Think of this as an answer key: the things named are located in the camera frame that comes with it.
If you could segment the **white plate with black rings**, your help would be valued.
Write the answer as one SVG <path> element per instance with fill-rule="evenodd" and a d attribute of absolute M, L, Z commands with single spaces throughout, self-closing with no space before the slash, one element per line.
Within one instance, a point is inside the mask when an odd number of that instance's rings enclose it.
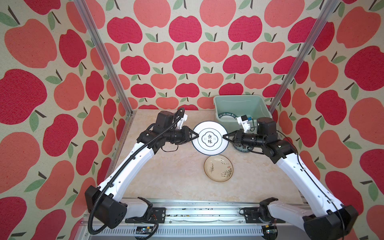
<path fill-rule="evenodd" d="M 223 138 L 228 132 L 219 123 L 205 121 L 196 125 L 193 129 L 199 136 L 192 140 L 194 148 L 206 156 L 216 156 L 223 153 L 229 142 Z"/>

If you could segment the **small blue floral plate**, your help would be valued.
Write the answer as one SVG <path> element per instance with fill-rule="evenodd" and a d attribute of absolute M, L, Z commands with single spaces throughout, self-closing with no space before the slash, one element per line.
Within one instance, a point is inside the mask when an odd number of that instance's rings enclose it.
<path fill-rule="evenodd" d="M 254 149 L 253 147 L 242 147 L 242 146 L 234 146 L 234 148 L 242 153 L 249 153 Z"/>

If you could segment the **cream plate with plant drawing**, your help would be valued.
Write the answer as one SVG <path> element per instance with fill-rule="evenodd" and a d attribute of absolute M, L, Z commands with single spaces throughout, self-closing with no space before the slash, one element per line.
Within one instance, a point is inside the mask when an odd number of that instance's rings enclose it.
<path fill-rule="evenodd" d="M 223 183 L 233 176 L 234 167 L 225 156 L 210 156 L 204 162 L 204 172 L 212 181 Z"/>

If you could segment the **white plate dark rim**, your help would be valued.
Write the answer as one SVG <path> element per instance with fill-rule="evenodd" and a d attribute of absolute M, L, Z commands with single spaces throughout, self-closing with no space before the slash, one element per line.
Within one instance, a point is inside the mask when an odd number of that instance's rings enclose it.
<path fill-rule="evenodd" d="M 224 112 L 224 113 L 218 114 L 218 117 L 219 117 L 219 119 L 221 119 L 223 117 L 231 117 L 233 119 L 237 119 L 238 116 L 233 114 L 233 113 Z"/>

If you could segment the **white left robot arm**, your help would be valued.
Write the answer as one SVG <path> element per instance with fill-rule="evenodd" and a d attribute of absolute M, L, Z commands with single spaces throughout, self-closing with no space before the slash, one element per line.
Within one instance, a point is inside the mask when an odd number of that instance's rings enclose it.
<path fill-rule="evenodd" d="M 141 168 L 166 143 L 179 146 L 198 138 L 197 133 L 184 125 L 187 118 L 185 108 L 180 108 L 175 113 L 160 111 L 156 122 L 141 132 L 133 149 L 118 169 L 97 187 L 87 188 L 85 200 L 90 214 L 87 225 L 90 235 L 97 235 L 106 228 L 114 229 L 126 219 L 153 224 L 154 228 L 148 233 L 148 237 L 157 231 L 159 223 L 153 214 L 151 202 L 142 197 L 130 199 L 127 203 L 121 200 Z"/>

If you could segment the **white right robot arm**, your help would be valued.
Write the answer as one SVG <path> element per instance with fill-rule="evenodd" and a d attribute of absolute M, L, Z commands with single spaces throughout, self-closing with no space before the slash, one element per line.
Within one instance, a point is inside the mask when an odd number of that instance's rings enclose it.
<path fill-rule="evenodd" d="M 330 193 L 305 165 L 297 149 L 289 141 L 279 139 L 272 118 L 258 118 L 254 134 L 237 130 L 223 135 L 223 139 L 234 146 L 260 148 L 291 179 L 311 208 L 305 211 L 268 198 L 259 203 L 260 221 L 280 219 L 303 230 L 311 240 L 338 240 L 351 232 L 358 211 Z"/>

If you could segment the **mint green plastic bin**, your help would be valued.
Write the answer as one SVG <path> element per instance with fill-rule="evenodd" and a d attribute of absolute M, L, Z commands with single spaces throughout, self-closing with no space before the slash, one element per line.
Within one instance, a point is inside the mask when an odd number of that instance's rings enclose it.
<path fill-rule="evenodd" d="M 252 127 L 258 118 L 272 117 L 263 98 L 257 95 L 216 96 L 214 97 L 214 106 L 215 121 L 221 124 L 229 133 L 242 129 L 242 126 L 238 124 L 237 119 L 231 117 L 219 119 L 218 114 L 228 112 L 238 117 L 247 115 L 248 118 L 252 118 Z"/>

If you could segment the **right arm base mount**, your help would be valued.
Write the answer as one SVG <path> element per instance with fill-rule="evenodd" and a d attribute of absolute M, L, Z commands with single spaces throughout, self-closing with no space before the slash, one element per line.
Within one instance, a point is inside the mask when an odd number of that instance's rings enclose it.
<path fill-rule="evenodd" d="M 245 217 L 247 224 L 273 224 L 285 221 L 273 218 L 265 208 L 242 208 L 239 214 Z"/>

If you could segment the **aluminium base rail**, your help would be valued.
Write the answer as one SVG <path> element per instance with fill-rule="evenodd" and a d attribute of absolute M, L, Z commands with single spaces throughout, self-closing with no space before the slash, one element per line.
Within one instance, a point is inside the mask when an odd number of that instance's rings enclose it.
<path fill-rule="evenodd" d="M 271 224 L 260 220 L 249 222 L 244 208 L 257 208 L 256 203 L 167 201 L 150 199 L 159 229 L 149 240 L 309 240 L 307 234 L 286 221 Z M 116 228 L 90 235 L 88 220 L 75 227 L 71 240 L 138 240 L 148 236 L 154 224 L 123 220 Z"/>

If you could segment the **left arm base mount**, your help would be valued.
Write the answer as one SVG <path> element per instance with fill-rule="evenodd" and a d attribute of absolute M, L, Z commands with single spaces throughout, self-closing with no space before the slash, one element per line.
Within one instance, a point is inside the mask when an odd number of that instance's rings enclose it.
<path fill-rule="evenodd" d="M 152 208 L 150 212 L 144 217 L 137 217 L 125 219 L 125 223 L 127 224 L 138 224 L 138 223 L 146 223 L 146 224 L 154 224 L 155 222 L 159 224 L 165 223 L 166 218 L 166 208 Z"/>

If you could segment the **right aluminium frame post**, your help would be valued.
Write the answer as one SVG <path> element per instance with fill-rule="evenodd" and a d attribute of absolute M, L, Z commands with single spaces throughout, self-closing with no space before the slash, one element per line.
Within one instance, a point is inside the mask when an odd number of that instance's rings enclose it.
<path fill-rule="evenodd" d="M 272 102 L 270 104 L 269 111 L 272 114 L 278 104 L 281 102 L 281 99 L 288 89 L 291 81 L 294 79 L 296 73 L 298 72 L 299 68 L 303 64 L 307 54 L 312 49 L 315 41 L 318 39 L 320 33 L 322 32 L 323 28 L 325 27 L 326 23 L 328 22 L 330 16 L 334 13 L 334 11 L 337 9 L 338 4 L 341 1 L 336 0 L 329 0 L 325 2 L 325 5 L 321 9 L 321 12 L 316 19 L 314 26 L 312 27 L 311 31 L 309 32 L 309 35 L 305 42 L 303 43 L 303 46 L 300 48 L 298 55 L 296 56 L 296 59 L 294 60 L 288 74 L 286 77 L 284 77 L 283 82 L 278 89 L 275 97 L 273 97 Z"/>

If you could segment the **aluminium frame post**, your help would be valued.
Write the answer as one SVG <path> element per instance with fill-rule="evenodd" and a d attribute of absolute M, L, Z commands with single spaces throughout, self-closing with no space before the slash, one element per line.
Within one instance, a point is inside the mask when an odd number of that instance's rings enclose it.
<path fill-rule="evenodd" d="M 300 48 L 298 55 L 296 56 L 296 59 L 294 60 L 288 74 L 286 77 L 284 77 L 283 82 L 278 89 L 275 97 L 273 97 L 272 102 L 270 104 L 269 111 L 272 114 L 278 104 L 281 102 L 281 99 L 288 89 L 291 81 L 294 79 L 296 73 L 298 72 L 299 68 L 303 64 L 307 54 L 312 49 L 315 41 L 318 39 L 320 33 L 322 32 L 323 28 L 325 27 L 326 23 L 328 22 L 330 16 L 334 13 L 334 11 L 337 9 L 338 4 L 341 1 L 336 0 L 329 0 L 325 2 L 325 5 L 321 9 L 321 12 L 316 19 L 314 26 L 312 27 L 311 31 L 309 32 L 309 35 L 305 42 L 303 43 L 303 46 Z"/>
<path fill-rule="evenodd" d="M 75 5 L 77 7 L 77 10 L 89 32 L 89 35 L 91 36 L 91 40 L 93 41 L 95 48 L 98 51 L 98 54 L 101 58 L 101 61 L 105 67 L 105 70 L 107 74 L 109 75 L 112 84 L 117 91 L 117 95 L 119 99 L 121 100 L 121 103 L 123 107 L 125 108 L 127 115 L 131 117 L 133 115 L 133 109 L 128 101 L 128 98 L 125 94 L 125 90 L 123 88 L 123 85 L 120 81 L 120 78 L 113 66 L 112 59 L 107 51 L 107 48 L 105 47 L 104 42 L 102 41 L 99 31 L 97 29 L 96 23 L 93 20 L 92 14 L 90 9 L 88 8 L 88 5 L 86 1 L 79 1 L 74 0 Z"/>

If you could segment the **left aluminium frame post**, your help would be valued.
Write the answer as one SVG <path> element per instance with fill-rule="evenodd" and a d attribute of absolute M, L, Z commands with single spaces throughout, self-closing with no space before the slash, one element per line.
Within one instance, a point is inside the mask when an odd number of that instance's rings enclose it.
<path fill-rule="evenodd" d="M 120 78 L 113 66 L 112 59 L 107 51 L 107 48 L 105 47 L 104 42 L 102 41 L 99 31 L 97 29 L 96 23 L 93 20 L 92 14 L 90 9 L 88 8 L 88 5 L 86 1 L 79 1 L 74 0 L 75 5 L 77 7 L 77 10 L 89 32 L 89 35 L 91 36 L 91 40 L 93 41 L 95 48 L 98 51 L 98 54 L 101 58 L 101 61 L 105 67 L 105 70 L 107 74 L 109 75 L 112 84 L 117 91 L 117 95 L 119 99 L 121 100 L 121 103 L 123 107 L 125 108 L 127 115 L 131 117 L 133 115 L 133 109 L 128 101 L 128 98 L 125 94 L 125 90 L 123 88 L 123 85 L 120 81 Z"/>

